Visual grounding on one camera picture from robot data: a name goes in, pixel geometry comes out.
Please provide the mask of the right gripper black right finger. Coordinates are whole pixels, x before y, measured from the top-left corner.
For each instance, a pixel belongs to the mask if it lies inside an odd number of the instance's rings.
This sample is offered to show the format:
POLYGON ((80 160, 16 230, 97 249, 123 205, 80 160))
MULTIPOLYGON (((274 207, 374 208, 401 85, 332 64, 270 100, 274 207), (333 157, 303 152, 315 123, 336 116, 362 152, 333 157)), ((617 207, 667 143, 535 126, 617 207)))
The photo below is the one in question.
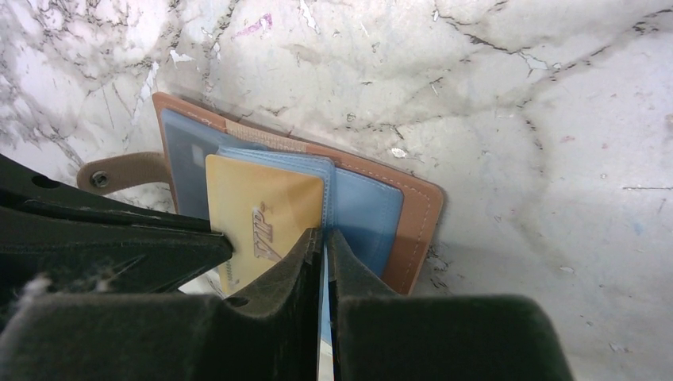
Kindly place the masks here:
POLYGON ((532 299, 402 296, 326 241, 338 380, 570 380, 558 336, 532 299))

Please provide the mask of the brown leather card holder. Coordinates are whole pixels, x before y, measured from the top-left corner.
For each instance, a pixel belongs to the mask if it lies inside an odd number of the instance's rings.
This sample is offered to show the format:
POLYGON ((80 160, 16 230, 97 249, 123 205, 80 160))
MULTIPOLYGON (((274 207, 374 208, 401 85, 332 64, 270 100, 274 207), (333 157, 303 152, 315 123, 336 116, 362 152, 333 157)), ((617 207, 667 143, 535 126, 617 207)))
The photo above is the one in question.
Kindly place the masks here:
MULTIPOLYGON (((152 102, 158 114, 175 111, 206 126, 209 131, 258 143, 281 152, 300 152, 330 158, 345 169, 378 180, 402 192, 396 236, 382 280, 399 294, 409 294, 417 281, 444 204, 442 190, 423 179, 356 154, 279 132, 241 124, 173 95, 156 92, 152 102)), ((167 183, 177 195, 166 152, 136 152, 84 164, 76 177, 79 189, 104 195, 146 183, 167 183)))

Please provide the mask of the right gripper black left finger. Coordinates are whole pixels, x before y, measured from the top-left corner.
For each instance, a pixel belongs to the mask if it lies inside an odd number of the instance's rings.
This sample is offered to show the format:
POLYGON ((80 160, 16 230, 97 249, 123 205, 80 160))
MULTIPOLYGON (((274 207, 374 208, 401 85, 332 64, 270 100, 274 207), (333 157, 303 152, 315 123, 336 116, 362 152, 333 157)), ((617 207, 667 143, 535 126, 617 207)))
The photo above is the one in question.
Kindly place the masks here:
POLYGON ((1 335, 4 380, 314 380, 322 234, 235 295, 51 294, 1 335))

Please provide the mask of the gold card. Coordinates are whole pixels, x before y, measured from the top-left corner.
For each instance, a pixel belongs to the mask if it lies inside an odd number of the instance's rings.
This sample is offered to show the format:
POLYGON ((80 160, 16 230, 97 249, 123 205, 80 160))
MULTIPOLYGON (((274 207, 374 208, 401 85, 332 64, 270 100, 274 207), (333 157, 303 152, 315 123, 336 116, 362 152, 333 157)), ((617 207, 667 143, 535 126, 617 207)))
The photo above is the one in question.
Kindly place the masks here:
POLYGON ((220 267, 227 295, 278 264, 306 229, 322 225, 325 184, 314 175, 208 155, 206 188, 210 226, 233 246, 220 267))

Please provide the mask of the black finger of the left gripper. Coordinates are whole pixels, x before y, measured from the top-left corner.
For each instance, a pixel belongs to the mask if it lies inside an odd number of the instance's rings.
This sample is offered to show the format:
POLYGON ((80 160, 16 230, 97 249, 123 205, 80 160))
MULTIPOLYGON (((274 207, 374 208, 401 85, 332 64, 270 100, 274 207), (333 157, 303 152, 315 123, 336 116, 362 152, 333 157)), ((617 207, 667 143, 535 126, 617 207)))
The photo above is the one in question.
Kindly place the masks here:
POLYGON ((52 180, 6 156, 1 156, 1 206, 69 221, 210 231, 207 220, 143 209, 91 194, 52 180))
POLYGON ((229 260, 221 233, 1 210, 1 319, 46 294, 151 294, 229 260))

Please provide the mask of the grey card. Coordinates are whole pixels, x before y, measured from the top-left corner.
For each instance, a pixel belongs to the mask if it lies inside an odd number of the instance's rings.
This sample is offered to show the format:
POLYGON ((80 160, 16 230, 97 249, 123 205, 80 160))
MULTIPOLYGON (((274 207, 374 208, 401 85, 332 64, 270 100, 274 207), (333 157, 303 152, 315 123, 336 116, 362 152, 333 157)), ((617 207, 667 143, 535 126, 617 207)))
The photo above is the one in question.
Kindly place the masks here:
POLYGON ((263 151, 267 147, 223 133, 173 110, 164 109, 160 116, 176 210, 188 217, 207 220, 206 157, 217 153, 220 147, 263 151))

